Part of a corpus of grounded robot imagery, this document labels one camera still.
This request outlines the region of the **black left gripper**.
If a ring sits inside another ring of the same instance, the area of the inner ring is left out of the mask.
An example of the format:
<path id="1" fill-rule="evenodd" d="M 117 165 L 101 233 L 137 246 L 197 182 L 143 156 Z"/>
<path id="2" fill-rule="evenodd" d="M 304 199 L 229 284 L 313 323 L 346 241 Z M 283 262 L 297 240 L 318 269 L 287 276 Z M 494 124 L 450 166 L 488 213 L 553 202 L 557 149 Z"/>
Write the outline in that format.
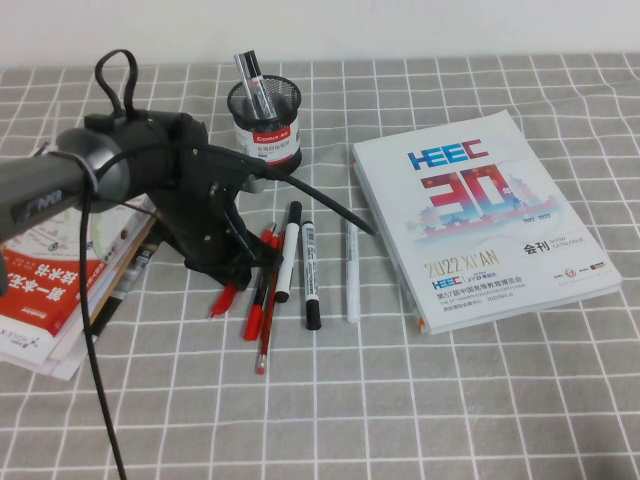
<path id="1" fill-rule="evenodd" d="M 246 178 L 186 173 L 152 190 L 168 242 L 185 267 L 239 291 L 247 288 L 253 268 L 275 270 L 282 262 L 280 251 L 250 232 L 238 213 L 235 198 Z"/>

